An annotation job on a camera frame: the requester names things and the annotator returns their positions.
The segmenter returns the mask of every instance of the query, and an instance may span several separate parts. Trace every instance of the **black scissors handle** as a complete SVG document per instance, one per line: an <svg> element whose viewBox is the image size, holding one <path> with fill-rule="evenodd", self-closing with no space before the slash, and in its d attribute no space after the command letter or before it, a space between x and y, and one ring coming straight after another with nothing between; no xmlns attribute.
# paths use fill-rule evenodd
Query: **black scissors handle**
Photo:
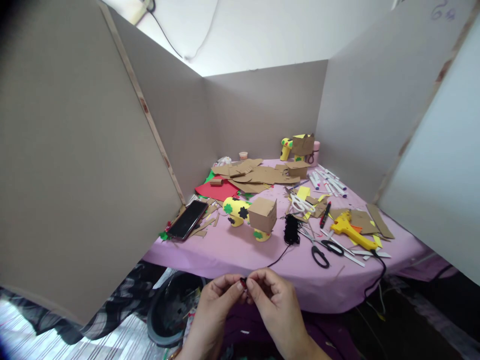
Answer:
<svg viewBox="0 0 480 360"><path fill-rule="evenodd" d="M334 243L332 240L322 240L321 243L325 245L325 247L329 252L332 252L335 255L343 256L345 254L345 251L338 244Z"/></svg>
<svg viewBox="0 0 480 360"><path fill-rule="evenodd" d="M323 259L323 261L325 261L325 264L320 263L320 261L318 261L318 259L317 259L317 257L315 256L315 254L320 255L320 257ZM318 247L312 246L312 248L311 248L311 255L313 256L313 260L315 260L315 262L318 264L319 267L324 268L324 269L328 269L328 268L330 267L329 261L328 261L327 258L325 257L324 253L319 250Z"/></svg>

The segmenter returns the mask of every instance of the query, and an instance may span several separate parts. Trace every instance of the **black cable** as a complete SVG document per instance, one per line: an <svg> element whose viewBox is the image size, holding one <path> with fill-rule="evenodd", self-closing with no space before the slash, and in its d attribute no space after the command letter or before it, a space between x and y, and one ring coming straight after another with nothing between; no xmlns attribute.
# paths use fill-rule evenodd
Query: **black cable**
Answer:
<svg viewBox="0 0 480 360"><path fill-rule="evenodd" d="M169 38L167 37L167 35L165 35L165 31L162 29L162 25L160 25L159 21L157 20L157 18L155 17L154 15L154 11L155 9L157 8L157 5L155 4L155 0L152 0L153 2L153 8L151 10L146 10L147 12L149 12L153 18L155 19L156 23L158 24L158 27L160 28L161 32L163 33L163 36L165 37L165 39L168 41L168 43L170 44L171 48L173 49L174 52L176 52L176 54L181 58L183 59L183 56L179 54L179 52L177 50L175 50L174 46L172 45L172 43L170 42Z"/></svg>
<svg viewBox="0 0 480 360"><path fill-rule="evenodd" d="M365 291L363 292L363 295L364 295L363 300L364 300L364 301L367 300L367 291L370 290L370 289L372 289L372 288L374 288L375 285L377 285L377 282L380 281L380 280L382 280L382 278L384 277L385 273L387 272L387 266L385 265L384 261L380 258L380 256L377 255L377 252L376 252L375 250L370 250L370 252L373 254L373 256L374 256L376 259L378 259L378 260L381 262L381 265L383 266L383 269L381 270L380 276L379 276L377 279L375 279L375 281L373 282L373 284L370 285L369 287L367 287L367 288L365 289Z"/></svg>
<svg viewBox="0 0 480 360"><path fill-rule="evenodd" d="M288 214L285 217L285 231L284 231L285 235L283 236L283 240L285 240L285 243L288 246L280 255L280 257L275 262L272 262L270 265L268 265L267 268L278 263L282 258L282 256L287 252L290 246L292 246L293 244L300 244L300 235L299 235L300 226L301 226L300 221L297 218L295 218L292 214Z"/></svg>
<svg viewBox="0 0 480 360"><path fill-rule="evenodd" d="M435 277L434 277L431 281L435 281L435 280L437 280L438 278L440 278L440 277L444 274L444 272L446 272L446 271L447 271L448 269L450 269L450 268L453 268L453 265L452 265L452 264L448 264L447 266L445 266L442 270L440 270L440 271L438 272L437 275L435 275Z"/></svg>

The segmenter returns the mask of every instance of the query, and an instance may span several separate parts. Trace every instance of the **yellow glue gun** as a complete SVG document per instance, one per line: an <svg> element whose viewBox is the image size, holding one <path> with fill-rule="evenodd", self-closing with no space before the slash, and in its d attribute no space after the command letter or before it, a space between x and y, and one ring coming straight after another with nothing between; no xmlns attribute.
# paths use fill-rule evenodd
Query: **yellow glue gun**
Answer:
<svg viewBox="0 0 480 360"><path fill-rule="evenodd" d="M349 211L342 212L339 217L335 219L335 223L330 226L330 230L333 230L335 234L347 234L350 239L356 242L358 245L361 245L363 248L370 250L375 250L378 245L368 240L366 237L360 235L354 230L350 221L352 220L352 213Z"/></svg>

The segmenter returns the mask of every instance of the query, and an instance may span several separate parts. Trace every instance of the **left hand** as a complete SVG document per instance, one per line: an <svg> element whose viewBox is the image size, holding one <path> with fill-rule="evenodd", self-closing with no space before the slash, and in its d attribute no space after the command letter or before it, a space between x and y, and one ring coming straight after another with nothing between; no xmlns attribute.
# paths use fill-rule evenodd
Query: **left hand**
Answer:
<svg viewBox="0 0 480 360"><path fill-rule="evenodd" d="M244 303L247 298L240 283L241 277L238 274L226 274L203 288L190 333L177 359L219 357L227 315L235 303Z"/></svg>

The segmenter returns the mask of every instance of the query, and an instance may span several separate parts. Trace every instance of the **hand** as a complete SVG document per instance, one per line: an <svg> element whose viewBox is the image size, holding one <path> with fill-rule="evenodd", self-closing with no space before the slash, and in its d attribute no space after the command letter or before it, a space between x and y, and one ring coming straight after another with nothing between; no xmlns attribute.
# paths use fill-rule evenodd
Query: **hand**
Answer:
<svg viewBox="0 0 480 360"><path fill-rule="evenodd" d="M240 277L226 274L203 288L190 333L177 359L219 357L227 315L235 303L244 303L247 298Z"/></svg>
<svg viewBox="0 0 480 360"><path fill-rule="evenodd" d="M305 329L294 286L269 268L252 272L246 281L263 323L285 360L329 359Z"/></svg>

